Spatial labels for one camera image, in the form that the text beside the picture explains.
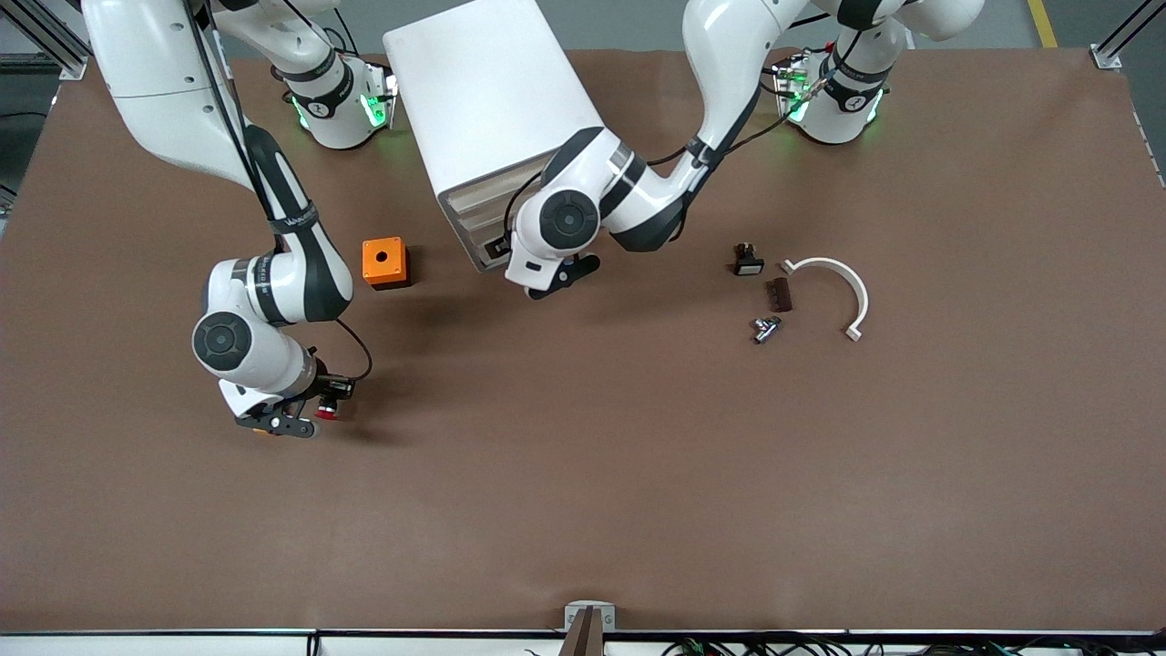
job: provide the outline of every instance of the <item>orange box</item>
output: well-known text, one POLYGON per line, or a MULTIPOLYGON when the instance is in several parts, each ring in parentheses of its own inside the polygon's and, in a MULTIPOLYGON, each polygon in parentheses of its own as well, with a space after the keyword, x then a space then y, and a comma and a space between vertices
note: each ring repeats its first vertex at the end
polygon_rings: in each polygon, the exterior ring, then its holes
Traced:
POLYGON ((365 282, 373 289, 400 289, 413 284, 409 271, 409 248, 400 237, 370 239, 360 256, 365 282))

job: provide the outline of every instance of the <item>green led light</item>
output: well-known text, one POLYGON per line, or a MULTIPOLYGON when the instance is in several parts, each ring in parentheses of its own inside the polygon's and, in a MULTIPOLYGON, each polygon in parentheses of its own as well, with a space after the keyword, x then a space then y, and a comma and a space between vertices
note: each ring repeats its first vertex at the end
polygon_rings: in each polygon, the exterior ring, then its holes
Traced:
POLYGON ((806 115, 806 110, 808 108, 809 108, 809 101, 802 103, 801 105, 798 106, 796 110, 794 110, 794 113, 789 114, 789 120, 794 122, 801 121, 801 119, 806 115))
POLYGON ((883 91, 879 91, 878 94, 874 96, 874 100, 871 101, 871 113, 866 114, 866 122, 874 120, 874 114, 878 113, 878 101, 881 99, 883 99, 883 91))
POLYGON ((300 101, 292 97, 292 106, 295 107, 295 113, 300 114, 300 126, 304 129, 309 129, 308 119, 303 118, 303 110, 300 107, 300 101))
POLYGON ((385 125, 385 110, 379 108, 382 105, 380 100, 361 94, 360 101, 364 105, 365 113, 368 114, 368 122, 371 122, 373 127, 385 125))

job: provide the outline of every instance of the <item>gray floor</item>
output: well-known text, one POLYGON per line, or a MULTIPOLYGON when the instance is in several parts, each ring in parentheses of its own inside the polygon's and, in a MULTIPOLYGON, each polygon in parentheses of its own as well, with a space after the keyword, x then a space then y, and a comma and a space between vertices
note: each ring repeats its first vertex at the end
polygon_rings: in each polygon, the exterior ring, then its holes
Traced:
MULTIPOLYGON (((343 10, 357 48, 379 51, 384 31, 464 1, 344 0, 343 10)), ((1138 0, 1045 1, 1062 45, 1087 45, 1103 38, 1138 3, 1138 0)), ((683 49, 680 26, 684 0, 539 0, 539 3, 568 49, 683 49)), ((331 13, 316 19, 321 24, 339 28, 331 13)), ((69 22, 78 23, 76 16, 69 22)), ((821 44, 833 40, 836 33, 836 26, 822 21, 791 30, 779 40, 779 44, 821 44)), ((944 43, 918 38, 916 44, 919 48, 1033 48, 1039 47, 1040 41, 1026 0, 986 0, 982 15, 964 34, 944 43)), ((0 52, 28 50, 29 45, 0 19, 0 52)), ((229 42, 227 52, 232 57, 257 56, 239 42, 229 42)), ((1166 151, 1166 84, 1154 77, 1156 64, 1166 61, 1166 17, 1139 35, 1122 58, 1126 62, 1125 75, 1130 77, 1150 142, 1157 150, 1166 151)), ((0 114, 45 111, 56 86, 57 82, 51 76, 0 75, 0 114)), ((0 118, 0 183, 19 190, 40 128, 38 117, 0 118)))
MULTIPOLYGON (((1045 0, 1049 22, 1061 47, 1088 47, 1101 43, 1140 0, 1045 0)), ((1130 79, 1133 106, 1159 164, 1166 157, 1166 15, 1159 15, 1122 50, 1122 73, 1130 79)))

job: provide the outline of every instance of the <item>small metal part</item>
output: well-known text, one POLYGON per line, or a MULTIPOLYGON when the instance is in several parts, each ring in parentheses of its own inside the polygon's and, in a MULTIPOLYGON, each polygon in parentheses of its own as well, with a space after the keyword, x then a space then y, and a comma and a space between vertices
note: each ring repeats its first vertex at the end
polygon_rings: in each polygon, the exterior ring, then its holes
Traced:
POLYGON ((575 601, 567 606, 566 613, 570 620, 559 656, 603 656, 603 634, 616 628, 616 607, 603 601, 575 601), (588 606, 573 612, 571 607, 578 604, 588 606))
POLYGON ((1089 55, 1094 59, 1094 65, 1101 70, 1122 70, 1122 57, 1118 57, 1115 51, 1105 54, 1096 43, 1090 43, 1089 55))
POLYGON ((603 630, 616 630, 616 605, 610 601, 595 600, 580 600, 568 604, 563 608, 563 630, 570 630, 571 623, 575 621, 575 615, 588 607, 592 607, 599 612, 599 618, 603 620, 603 630))
POLYGON ((789 311, 794 308, 793 296, 789 295, 789 278, 774 277, 765 283, 765 289, 770 294, 770 304, 773 311, 789 311))
POLYGON ((754 318, 753 327, 757 331, 757 336, 753 336, 753 343, 764 345, 770 341, 770 338, 772 338, 774 333, 781 330, 781 318, 777 316, 771 316, 768 318, 754 318))
POLYGON ((733 275, 757 275, 765 268, 765 260, 753 253, 753 244, 742 241, 732 252, 737 255, 732 264, 733 275))

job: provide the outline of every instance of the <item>white box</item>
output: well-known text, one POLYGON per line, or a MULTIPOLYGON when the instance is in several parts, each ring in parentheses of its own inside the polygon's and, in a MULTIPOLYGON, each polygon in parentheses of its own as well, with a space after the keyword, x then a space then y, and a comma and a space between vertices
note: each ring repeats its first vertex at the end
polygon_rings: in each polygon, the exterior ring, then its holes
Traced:
MULTIPOLYGON (((434 195, 479 270, 511 195, 603 120, 535 0, 475 0, 385 33, 434 195)), ((536 185, 518 199, 514 210, 536 185)))

